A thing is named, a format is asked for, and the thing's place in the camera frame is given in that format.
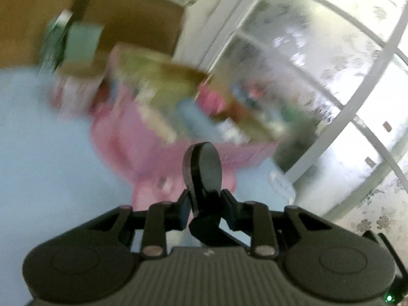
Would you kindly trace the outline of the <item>blue folded cloth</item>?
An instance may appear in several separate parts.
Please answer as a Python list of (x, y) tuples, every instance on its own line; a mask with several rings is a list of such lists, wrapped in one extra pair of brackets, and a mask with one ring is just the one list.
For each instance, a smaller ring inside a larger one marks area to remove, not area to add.
[(203, 113), (195, 101), (191, 99), (180, 101), (176, 106), (176, 112), (193, 138), (212, 143), (223, 143), (216, 123)]

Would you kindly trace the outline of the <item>teal green small box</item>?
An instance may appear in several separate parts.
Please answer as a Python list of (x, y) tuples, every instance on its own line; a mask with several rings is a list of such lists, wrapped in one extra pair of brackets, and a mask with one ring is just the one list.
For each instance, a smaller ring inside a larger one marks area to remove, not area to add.
[(103, 25), (97, 23), (73, 22), (68, 29), (63, 62), (90, 66), (95, 58), (103, 28)]

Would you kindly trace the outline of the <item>pink soft toy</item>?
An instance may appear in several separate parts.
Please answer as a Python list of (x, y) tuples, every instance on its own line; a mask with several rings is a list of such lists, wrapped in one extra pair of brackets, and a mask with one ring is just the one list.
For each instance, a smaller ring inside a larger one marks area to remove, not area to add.
[(196, 103), (207, 116), (220, 115), (227, 108), (224, 98), (206, 84), (198, 87)]

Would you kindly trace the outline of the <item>black soft pouch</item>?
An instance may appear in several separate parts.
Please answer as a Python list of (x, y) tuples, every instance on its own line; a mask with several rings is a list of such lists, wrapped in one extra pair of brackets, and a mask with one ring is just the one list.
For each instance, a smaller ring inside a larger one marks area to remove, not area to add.
[(202, 142), (188, 148), (183, 158), (183, 177), (193, 213), (190, 233), (206, 247), (244, 247), (219, 227), (225, 213), (221, 197), (222, 165), (212, 143)]

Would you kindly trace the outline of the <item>pink white round cup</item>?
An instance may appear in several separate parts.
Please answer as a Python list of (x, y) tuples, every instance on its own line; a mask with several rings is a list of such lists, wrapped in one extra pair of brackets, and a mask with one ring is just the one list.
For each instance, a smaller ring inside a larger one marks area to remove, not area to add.
[(104, 68), (97, 66), (67, 64), (58, 68), (50, 91), (50, 103), (62, 116), (87, 114), (104, 75)]

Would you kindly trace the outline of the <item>brown chair back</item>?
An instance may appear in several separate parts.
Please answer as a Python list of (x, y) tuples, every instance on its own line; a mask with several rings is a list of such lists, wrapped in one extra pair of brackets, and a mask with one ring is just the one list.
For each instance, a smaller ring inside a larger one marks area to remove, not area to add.
[(173, 55), (185, 9), (168, 0), (73, 0), (73, 19), (103, 26), (98, 49), (134, 44)]

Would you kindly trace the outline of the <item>blue pig cartoon mat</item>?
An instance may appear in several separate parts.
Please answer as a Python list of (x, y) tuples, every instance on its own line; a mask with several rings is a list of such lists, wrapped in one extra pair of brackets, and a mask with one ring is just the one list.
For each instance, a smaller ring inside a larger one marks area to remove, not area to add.
[(1, 71), (1, 304), (25, 305), (21, 274), (37, 245), (120, 205), (145, 210), (177, 200), (182, 178), (133, 186), (107, 167), (89, 139), (88, 118), (61, 118), (49, 102), (53, 79), (36, 68)]

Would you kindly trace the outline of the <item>pink gold storage box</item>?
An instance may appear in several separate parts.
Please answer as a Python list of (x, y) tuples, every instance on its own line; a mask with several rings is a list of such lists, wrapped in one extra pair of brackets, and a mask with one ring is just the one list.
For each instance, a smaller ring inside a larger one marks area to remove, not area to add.
[[(205, 140), (193, 138), (176, 112), (185, 99), (196, 102), (206, 73), (176, 63), (169, 55), (134, 44), (117, 43), (107, 59), (110, 98), (95, 110), (91, 139), (101, 158), (133, 186), (133, 199), (143, 186), (183, 179), (183, 156)], [(258, 201), (282, 210), (295, 200), (295, 190), (273, 160), (275, 141), (260, 135), (256, 123), (238, 102), (226, 112), (208, 116), (223, 143), (213, 143), (222, 163), (222, 186), (241, 201)]]

